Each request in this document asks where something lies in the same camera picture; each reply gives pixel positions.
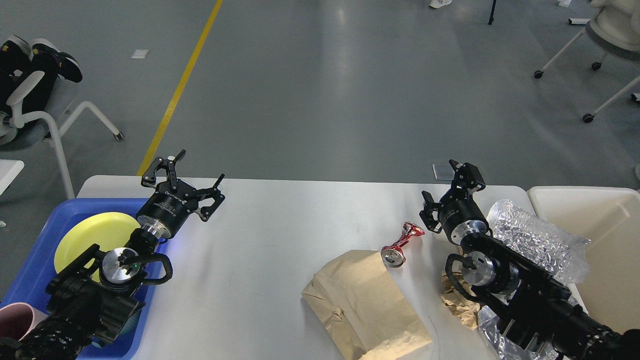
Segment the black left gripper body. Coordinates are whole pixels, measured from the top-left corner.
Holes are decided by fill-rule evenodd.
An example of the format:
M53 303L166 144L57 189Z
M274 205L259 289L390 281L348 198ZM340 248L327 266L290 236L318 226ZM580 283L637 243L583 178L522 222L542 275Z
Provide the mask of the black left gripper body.
M190 214L198 209L196 198L186 198L194 192L196 189L185 182L178 182L176 190L169 182L159 183L135 215L138 224L142 228L154 228L158 239L172 239Z

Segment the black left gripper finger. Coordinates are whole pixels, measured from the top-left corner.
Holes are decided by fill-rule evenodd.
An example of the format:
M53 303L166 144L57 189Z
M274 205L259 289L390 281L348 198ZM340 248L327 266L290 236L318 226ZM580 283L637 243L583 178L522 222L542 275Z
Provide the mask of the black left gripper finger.
M204 223L206 223L211 218L214 212L226 199L226 196L224 196L224 194L222 194L222 191L218 188L225 177L226 174L221 173L212 187L194 189L190 192L190 199L195 200L195 208L193 212L197 214L201 221L203 221ZM205 201L206 199L212 199L213 203L208 206L199 207L199 203Z
M175 164L185 157L186 150L182 149L178 155L173 159L156 157L149 167L141 175L141 186L147 188L155 188L157 177L157 171L165 171L167 181L169 182L168 189L171 193L176 193L178 190L178 176L176 174Z

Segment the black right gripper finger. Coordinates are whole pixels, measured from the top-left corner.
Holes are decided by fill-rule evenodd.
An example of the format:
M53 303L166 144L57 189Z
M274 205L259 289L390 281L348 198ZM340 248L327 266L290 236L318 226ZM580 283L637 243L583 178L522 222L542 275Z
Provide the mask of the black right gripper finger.
M443 204L434 201L432 194L428 191L421 191L423 197L423 209L419 212L419 217L422 219L426 229L435 234L439 234L442 231L442 226L437 219Z
M470 162L457 162L454 159L450 159L448 162L454 171L448 199L453 201L468 199L475 192L483 191L486 188L486 182L477 166Z

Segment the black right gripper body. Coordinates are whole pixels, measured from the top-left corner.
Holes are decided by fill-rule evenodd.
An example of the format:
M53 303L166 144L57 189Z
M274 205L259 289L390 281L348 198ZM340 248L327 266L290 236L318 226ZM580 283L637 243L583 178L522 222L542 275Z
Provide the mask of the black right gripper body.
M437 224L434 232L446 235L451 244L462 246L467 237L489 236L487 219L473 198L434 203Z

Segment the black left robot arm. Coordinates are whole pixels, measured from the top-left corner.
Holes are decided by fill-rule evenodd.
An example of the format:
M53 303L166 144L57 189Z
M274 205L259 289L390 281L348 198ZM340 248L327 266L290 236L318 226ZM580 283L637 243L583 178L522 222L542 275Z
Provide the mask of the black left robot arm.
M144 286L162 285L173 266L158 246L178 233L188 217L206 222L224 202L219 186L197 189L178 178L173 159L156 158L141 177L153 189L135 214L137 227L126 243L104 251L91 243L47 285L49 315L20 340L3 336L3 360L75 360L94 340L112 344L130 319L145 307L135 295Z

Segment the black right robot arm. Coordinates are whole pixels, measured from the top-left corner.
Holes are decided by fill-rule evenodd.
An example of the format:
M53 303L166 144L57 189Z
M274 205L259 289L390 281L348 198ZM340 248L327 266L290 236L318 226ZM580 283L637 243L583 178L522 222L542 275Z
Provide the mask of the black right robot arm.
M633 360L639 358L639 330L617 333L569 303L571 291L532 260L493 237L473 199L486 182L469 162L449 164L450 189L436 202L422 192L420 218L429 231L443 231L462 254L451 253L445 273L466 299L486 305L498 317L501 335L526 351L551 345L558 359Z

